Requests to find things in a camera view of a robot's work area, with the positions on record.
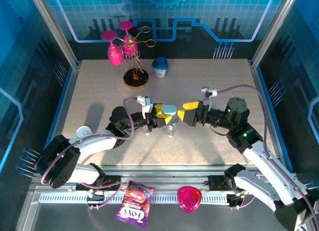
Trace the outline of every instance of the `white cup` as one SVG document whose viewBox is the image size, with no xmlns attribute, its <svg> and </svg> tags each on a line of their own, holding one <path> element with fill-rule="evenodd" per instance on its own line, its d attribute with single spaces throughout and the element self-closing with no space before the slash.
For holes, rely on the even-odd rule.
<svg viewBox="0 0 319 231">
<path fill-rule="evenodd" d="M 163 70 L 159 70 L 159 69 L 155 69 L 154 68 L 154 71 L 155 71 L 155 74 L 158 78 L 163 78 L 165 77 L 166 75 L 166 69 L 163 69 Z"/>
</svg>

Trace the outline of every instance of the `blue edge strip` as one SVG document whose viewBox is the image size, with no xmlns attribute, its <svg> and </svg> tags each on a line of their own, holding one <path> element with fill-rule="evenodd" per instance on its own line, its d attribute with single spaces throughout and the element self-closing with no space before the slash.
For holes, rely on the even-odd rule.
<svg viewBox="0 0 319 231">
<path fill-rule="evenodd" d="M 68 72 L 68 76 L 67 76 L 66 81 L 65 81 L 65 85 L 64 85 L 63 90 L 62 90 L 62 94 L 61 94 L 61 97 L 60 97 L 60 101 L 59 101 L 59 104 L 58 104 L 58 107 L 57 107 L 57 109 L 56 109 L 56 113 L 55 113 L 55 116 L 54 116 L 54 119 L 53 119 L 53 122 L 52 122 L 52 126 L 51 126 L 51 129 L 50 129 L 48 138 L 47 138 L 47 140 L 46 140 L 45 147 L 47 147 L 47 145 L 48 145 L 48 144 L 51 142 L 51 140 L 53 139 L 54 129 L 55 129 L 55 126 L 56 126 L 58 117 L 59 117 L 60 112 L 61 112 L 62 103 L 63 103 L 64 97 L 65 97 L 66 89 L 67 89 L 68 84 L 69 84 L 69 82 L 70 82 L 72 70 L 73 70 L 72 67 L 70 67 L 69 72 Z M 278 140 L 279 140 L 279 144 L 280 144 L 280 147 L 281 147 L 281 150 L 282 150 L 282 153 L 283 153 L 284 162 L 285 162 L 286 167 L 287 167 L 287 169 L 289 170 L 289 172 L 293 173 L 294 170 L 293 170 L 293 167 L 292 167 L 291 162 L 290 162 L 290 158 L 289 158 L 289 155 L 288 155 L 288 152 L 287 152 L 285 143 L 284 143 L 283 136 L 282 136 L 282 134 L 281 134 L 281 132 L 280 132 L 280 128 L 279 128 L 279 125 L 278 125 L 278 121 L 277 121 L 277 118 L 276 118 L 276 115 L 275 115 L 275 111 L 274 111 L 274 109 L 273 109 L 273 106 L 272 106 L 272 104 L 271 104 L 270 97 L 269 97 L 268 93 L 266 92 L 266 91 L 267 91 L 266 84 L 265 84 L 265 81 L 264 81 L 264 78 L 263 78 L 263 75 L 262 75 L 262 73 L 261 73 L 261 70 L 260 70 L 260 67 L 259 67 L 259 66 L 257 67 L 257 73 L 258 73 L 258 76 L 259 76 L 261 85 L 262 85 L 262 87 L 263 87 L 263 90 L 264 90 L 264 94 L 265 94 L 265 97 L 266 97 L 266 102 L 267 102 L 267 104 L 268 104 L 269 111 L 270 111 L 270 116 L 271 116 L 271 118 L 272 118 L 272 120 L 273 120 L 273 122 L 274 122 L 274 125 L 275 125 L 275 130 L 276 130 L 276 133 L 277 133 L 277 136 L 278 136 Z"/>
<path fill-rule="evenodd" d="M 48 135 L 48 138 L 46 140 L 46 143 L 45 143 L 45 148 L 48 146 L 48 144 L 53 139 L 53 133 L 54 133 L 56 124 L 58 122 L 59 115 L 61 113 L 63 100 L 64 100 L 64 97 L 65 97 L 65 94 L 66 94 L 66 90 L 67 90 L 69 82 L 70 82 L 72 71 L 73 71 L 73 68 L 70 66 L 69 71 L 68 71 L 68 76 L 66 77 L 66 80 L 65 80 L 65 83 L 64 83 L 64 86 L 63 86 L 63 90 L 62 90 L 62 93 L 61 93 L 61 97 L 60 97 L 60 100 L 59 100 L 59 103 L 58 103 L 58 107 L 56 108 L 56 112 L 55 112 L 55 115 L 54 115 L 54 118 L 53 118 L 52 126 L 51 126 L 51 129 L 49 131 L 49 135 Z"/>
<path fill-rule="evenodd" d="M 291 165 L 290 158 L 289 158 L 289 155 L 288 155 L 285 143 L 284 143 L 284 139 L 283 139 L 283 136 L 282 136 L 282 134 L 280 132 L 280 128 L 279 128 L 278 121 L 277 121 L 277 118 L 276 118 L 276 115 L 275 115 L 275 111 L 274 111 L 274 108 L 273 108 L 273 106 L 271 104 L 269 94 L 267 92 L 267 87 L 266 87 L 266 84 L 265 84 L 265 80 L 264 80 L 264 77 L 263 77 L 263 75 L 261 73 L 261 70 L 260 70 L 259 66 L 257 66 L 257 73 L 258 73 L 261 85 L 263 87 L 263 90 L 264 90 L 264 94 L 265 94 L 266 102 L 267 102 L 268 107 L 269 107 L 271 119 L 273 120 L 274 125 L 275 125 L 275 130 L 276 130 L 276 133 L 277 133 L 279 145 L 280 145 L 282 153 L 283 153 L 284 162 L 285 162 L 286 167 L 289 170 L 289 172 L 293 173 L 294 169 L 293 169 L 293 166 Z"/>
</svg>

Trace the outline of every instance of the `glass wall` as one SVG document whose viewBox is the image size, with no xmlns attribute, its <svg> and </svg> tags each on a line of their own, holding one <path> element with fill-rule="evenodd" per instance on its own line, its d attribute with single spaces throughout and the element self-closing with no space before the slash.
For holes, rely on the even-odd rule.
<svg viewBox="0 0 319 231">
<path fill-rule="evenodd" d="M 0 230 L 15 230 L 69 65 L 32 0 L 0 0 Z"/>
<path fill-rule="evenodd" d="M 228 48 L 228 57 L 251 59 L 282 0 L 46 0 L 76 57 L 106 59 L 101 39 L 119 23 L 134 22 L 153 30 L 145 39 L 158 43 L 142 58 L 213 58 Z"/>
<path fill-rule="evenodd" d="M 319 182 L 319 0 L 296 0 L 260 63 L 293 169 Z"/>
</svg>

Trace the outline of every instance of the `candy bag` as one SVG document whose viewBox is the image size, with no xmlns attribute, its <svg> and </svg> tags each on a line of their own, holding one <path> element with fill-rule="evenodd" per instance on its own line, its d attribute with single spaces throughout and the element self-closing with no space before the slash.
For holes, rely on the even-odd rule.
<svg viewBox="0 0 319 231">
<path fill-rule="evenodd" d="M 116 219 L 143 228 L 148 226 L 150 203 L 155 188 L 129 181 Z"/>
</svg>

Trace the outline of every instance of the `purple snack bag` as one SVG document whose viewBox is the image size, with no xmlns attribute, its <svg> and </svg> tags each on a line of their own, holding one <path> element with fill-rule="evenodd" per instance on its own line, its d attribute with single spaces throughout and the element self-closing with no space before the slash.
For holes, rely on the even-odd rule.
<svg viewBox="0 0 319 231">
<path fill-rule="evenodd" d="M 120 210 L 115 218 L 128 224 L 146 228 L 154 190 L 155 188 L 130 180 Z"/>
</svg>

